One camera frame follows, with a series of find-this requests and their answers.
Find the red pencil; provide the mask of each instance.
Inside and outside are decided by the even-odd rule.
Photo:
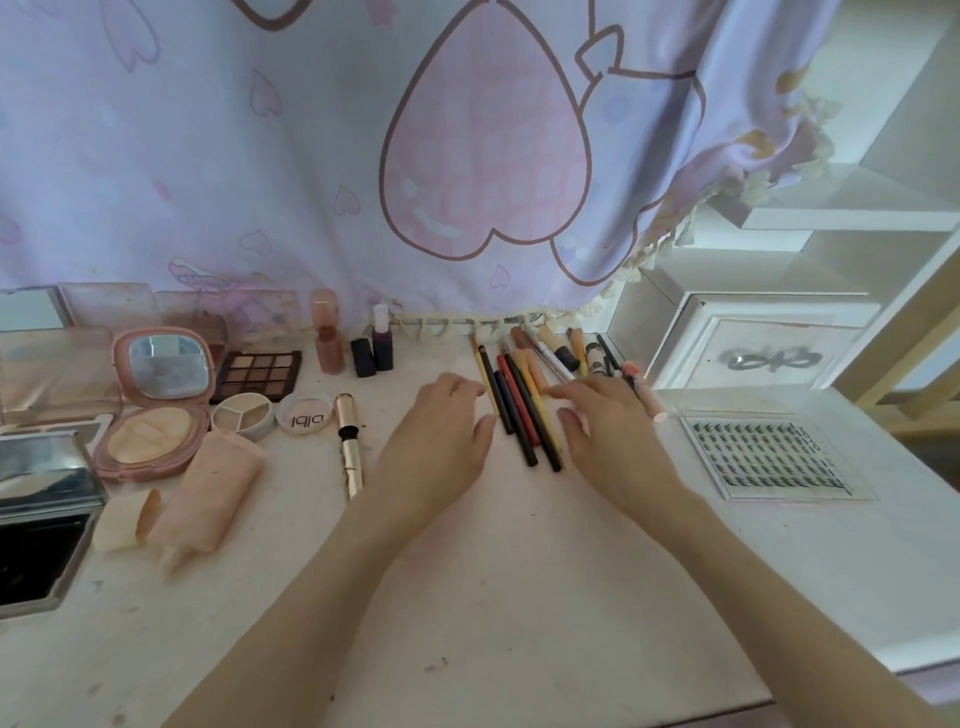
[[[500,367],[500,371],[503,372],[503,378],[507,380],[507,386],[510,388],[510,396],[516,404],[516,411],[520,413],[520,419],[523,421],[523,429],[526,430],[530,444],[536,448],[540,445],[540,438],[537,437],[537,429],[534,427],[534,421],[530,419],[530,413],[527,412],[527,408],[523,404],[523,397],[520,396],[520,390],[516,387],[516,381],[514,380],[513,373],[510,371],[510,365],[507,364],[507,359],[503,354],[497,355],[496,363]]]

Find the pink bottle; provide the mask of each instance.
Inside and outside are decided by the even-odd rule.
[[[340,323],[340,304],[336,292],[329,288],[314,291],[310,297],[310,312],[317,329],[317,358],[324,374],[338,375],[344,370],[344,344],[337,325]]]

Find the black cap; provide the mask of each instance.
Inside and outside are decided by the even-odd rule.
[[[353,352],[353,370],[361,379],[376,374],[376,362],[373,360],[373,351],[369,339],[353,339],[350,342],[350,351]]]

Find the nail polish bottle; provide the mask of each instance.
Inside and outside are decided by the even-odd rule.
[[[373,358],[378,372],[394,368],[394,335],[390,332],[390,308],[385,303],[373,307]]]
[[[338,375],[344,370],[344,343],[337,325],[340,323],[340,304],[337,294],[329,288],[314,291],[310,297],[310,312],[317,328],[317,358],[324,374]]]

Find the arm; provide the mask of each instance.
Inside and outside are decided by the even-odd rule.
[[[474,426],[483,393],[450,374],[420,390],[321,549],[164,728],[317,725],[384,573],[483,470],[495,424]]]
[[[930,706],[750,551],[687,490],[634,394],[592,376],[555,387],[574,463],[686,569],[793,725],[936,728]]]

